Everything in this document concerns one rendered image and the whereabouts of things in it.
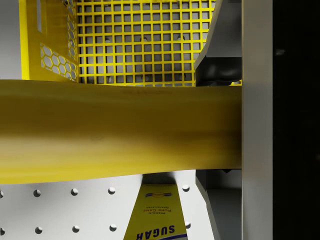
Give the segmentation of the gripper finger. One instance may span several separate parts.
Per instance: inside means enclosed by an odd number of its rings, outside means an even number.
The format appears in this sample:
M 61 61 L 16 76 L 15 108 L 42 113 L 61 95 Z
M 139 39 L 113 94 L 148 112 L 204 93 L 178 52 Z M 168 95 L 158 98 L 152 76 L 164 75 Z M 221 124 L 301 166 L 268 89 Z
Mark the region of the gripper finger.
M 242 171 L 203 169 L 195 176 L 214 240 L 242 240 Z
M 195 61 L 195 85 L 229 86 L 242 79 L 242 0 L 216 0 L 206 43 Z

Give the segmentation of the banana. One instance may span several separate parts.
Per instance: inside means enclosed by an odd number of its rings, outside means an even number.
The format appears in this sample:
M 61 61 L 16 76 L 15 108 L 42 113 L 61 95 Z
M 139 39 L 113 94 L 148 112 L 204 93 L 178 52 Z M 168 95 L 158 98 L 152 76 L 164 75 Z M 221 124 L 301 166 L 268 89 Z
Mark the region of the banana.
M 0 80 L 0 184 L 239 169 L 242 89 Z

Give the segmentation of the yellow box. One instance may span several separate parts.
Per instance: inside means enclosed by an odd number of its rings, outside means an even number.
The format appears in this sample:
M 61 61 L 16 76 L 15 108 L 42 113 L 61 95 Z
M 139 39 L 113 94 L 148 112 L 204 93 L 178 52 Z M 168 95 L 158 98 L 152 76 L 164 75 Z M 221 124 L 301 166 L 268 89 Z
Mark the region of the yellow box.
M 123 240 L 188 240 L 176 184 L 142 184 Z

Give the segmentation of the yellow basket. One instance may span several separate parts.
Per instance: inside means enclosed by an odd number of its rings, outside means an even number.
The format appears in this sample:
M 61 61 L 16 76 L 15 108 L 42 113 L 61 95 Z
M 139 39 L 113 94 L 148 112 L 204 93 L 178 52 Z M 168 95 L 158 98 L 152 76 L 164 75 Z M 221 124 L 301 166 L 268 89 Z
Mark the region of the yellow basket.
M 18 0 L 23 80 L 193 87 L 218 0 Z

